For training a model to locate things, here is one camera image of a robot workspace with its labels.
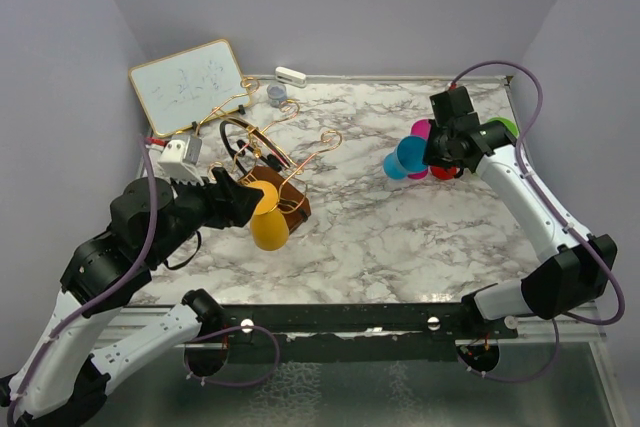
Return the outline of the blue wine glass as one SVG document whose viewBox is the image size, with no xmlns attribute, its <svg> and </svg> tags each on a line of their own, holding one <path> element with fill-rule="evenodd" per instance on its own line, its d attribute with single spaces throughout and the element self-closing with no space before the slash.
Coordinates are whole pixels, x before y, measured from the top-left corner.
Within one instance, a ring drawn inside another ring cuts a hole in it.
<svg viewBox="0 0 640 427">
<path fill-rule="evenodd" d="M 411 172 L 421 170 L 421 161 L 416 160 L 415 141 L 421 143 L 411 135 L 399 141 L 395 149 L 388 154 L 383 161 L 383 171 L 385 175 L 393 180 L 402 180 Z"/>
</svg>

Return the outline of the pink wine glass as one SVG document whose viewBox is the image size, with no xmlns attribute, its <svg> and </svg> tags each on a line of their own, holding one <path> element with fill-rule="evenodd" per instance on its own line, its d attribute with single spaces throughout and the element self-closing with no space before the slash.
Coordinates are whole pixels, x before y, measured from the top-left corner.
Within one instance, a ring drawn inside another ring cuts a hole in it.
<svg viewBox="0 0 640 427">
<path fill-rule="evenodd" d="M 415 150 L 415 158 L 416 160 L 421 161 L 421 170 L 411 172 L 408 177 L 413 180 L 419 180 L 428 175 L 429 166 L 424 161 L 424 151 L 427 146 L 427 141 L 429 138 L 431 129 L 431 124 L 428 119 L 421 119 L 416 121 L 410 130 L 410 135 L 415 137 L 416 139 L 420 139 L 421 143 L 415 141 L 416 150 Z"/>
</svg>

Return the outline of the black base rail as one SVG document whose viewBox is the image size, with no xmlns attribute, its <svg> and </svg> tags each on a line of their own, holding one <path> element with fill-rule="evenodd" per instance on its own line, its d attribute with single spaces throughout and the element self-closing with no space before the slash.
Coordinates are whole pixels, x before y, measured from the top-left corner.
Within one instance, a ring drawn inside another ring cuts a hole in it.
<svg viewBox="0 0 640 427">
<path fill-rule="evenodd" d="M 220 339 L 187 351 L 238 364 L 453 361 L 459 341 L 514 339 L 504 321 L 475 319 L 459 303 L 218 304 L 203 289 L 181 299 Z"/>
</svg>

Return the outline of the yellow wine glass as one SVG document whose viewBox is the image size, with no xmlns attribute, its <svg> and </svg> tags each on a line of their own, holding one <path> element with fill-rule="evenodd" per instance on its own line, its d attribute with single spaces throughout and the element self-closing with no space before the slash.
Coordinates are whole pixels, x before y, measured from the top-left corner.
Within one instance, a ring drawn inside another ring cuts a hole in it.
<svg viewBox="0 0 640 427">
<path fill-rule="evenodd" d="M 262 180 L 250 182 L 248 187 L 260 190 L 263 194 L 250 220 L 254 243 L 264 251 L 278 250 L 289 239 L 286 219 L 278 207 L 278 190 L 273 184 Z"/>
</svg>

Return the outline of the gold framed whiteboard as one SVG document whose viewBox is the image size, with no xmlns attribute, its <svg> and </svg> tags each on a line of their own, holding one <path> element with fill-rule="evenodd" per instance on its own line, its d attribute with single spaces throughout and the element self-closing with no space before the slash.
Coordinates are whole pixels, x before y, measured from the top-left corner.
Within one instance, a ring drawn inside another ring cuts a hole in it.
<svg viewBox="0 0 640 427">
<path fill-rule="evenodd" d="M 248 83 L 224 39 L 133 67 L 128 76 L 152 132 L 160 138 L 187 130 L 209 114 L 223 115 L 250 104 Z"/>
</svg>

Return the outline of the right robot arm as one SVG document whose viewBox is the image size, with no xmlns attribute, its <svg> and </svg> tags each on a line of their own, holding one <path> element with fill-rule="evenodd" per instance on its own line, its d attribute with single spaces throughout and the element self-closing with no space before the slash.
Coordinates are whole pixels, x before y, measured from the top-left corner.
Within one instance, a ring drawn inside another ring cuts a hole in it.
<svg viewBox="0 0 640 427">
<path fill-rule="evenodd" d="M 531 243 L 539 266 L 526 277 L 463 297 L 461 330 L 481 338 L 496 320 L 537 316 L 550 320 L 600 297 L 617 246 L 577 221 L 518 158 L 516 138 L 500 121 L 480 121 L 466 88 L 430 98 L 433 117 L 423 159 L 431 167 L 469 170 L 501 199 Z"/>
</svg>

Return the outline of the red wine glass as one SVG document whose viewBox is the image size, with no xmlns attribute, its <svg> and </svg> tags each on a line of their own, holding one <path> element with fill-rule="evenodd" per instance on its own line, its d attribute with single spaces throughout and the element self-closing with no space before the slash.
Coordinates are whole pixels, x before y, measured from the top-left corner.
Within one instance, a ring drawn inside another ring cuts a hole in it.
<svg viewBox="0 0 640 427">
<path fill-rule="evenodd" d="M 463 175 L 463 171 L 459 167 L 430 167 L 431 174 L 439 180 L 448 181 L 460 178 Z"/>
</svg>

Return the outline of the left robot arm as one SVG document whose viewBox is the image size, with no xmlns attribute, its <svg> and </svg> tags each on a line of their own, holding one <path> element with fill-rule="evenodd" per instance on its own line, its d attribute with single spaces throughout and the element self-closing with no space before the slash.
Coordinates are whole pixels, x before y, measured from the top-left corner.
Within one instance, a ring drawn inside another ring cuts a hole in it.
<svg viewBox="0 0 640 427">
<path fill-rule="evenodd" d="M 200 228 L 246 225 L 263 197 L 223 168 L 213 182 L 138 179 L 110 205 L 107 229 L 81 244 L 61 278 L 50 321 L 25 365 L 1 380 L 11 426 L 81 426 L 128 377 L 170 348 L 214 339 L 223 308 L 203 289 L 167 314 L 104 348 L 96 341 L 151 280 L 151 273 Z"/>
</svg>

